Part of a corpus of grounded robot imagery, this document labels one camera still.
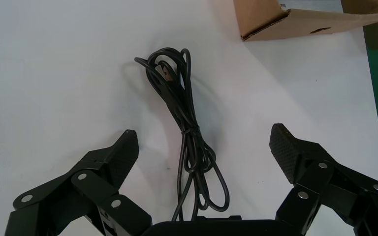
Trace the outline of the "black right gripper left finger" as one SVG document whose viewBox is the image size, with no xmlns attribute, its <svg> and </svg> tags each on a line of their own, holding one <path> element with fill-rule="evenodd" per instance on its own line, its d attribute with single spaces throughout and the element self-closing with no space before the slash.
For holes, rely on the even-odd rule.
<svg viewBox="0 0 378 236">
<path fill-rule="evenodd" d="M 57 236 L 85 217 L 105 236 L 140 236 L 151 216 L 119 189 L 139 154 L 134 130 L 110 147 L 87 152 L 67 173 L 35 187 L 14 202 L 7 236 Z"/>
</svg>

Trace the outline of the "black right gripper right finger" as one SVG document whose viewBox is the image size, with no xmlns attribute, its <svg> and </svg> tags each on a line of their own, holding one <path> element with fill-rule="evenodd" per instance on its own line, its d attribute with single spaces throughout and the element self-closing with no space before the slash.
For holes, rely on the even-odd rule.
<svg viewBox="0 0 378 236">
<path fill-rule="evenodd" d="M 357 236 L 378 236 L 378 181 L 338 163 L 320 144 L 295 138 L 281 123 L 271 129 L 269 147 L 293 188 L 276 220 L 301 235 L 326 206 Z"/>
</svg>

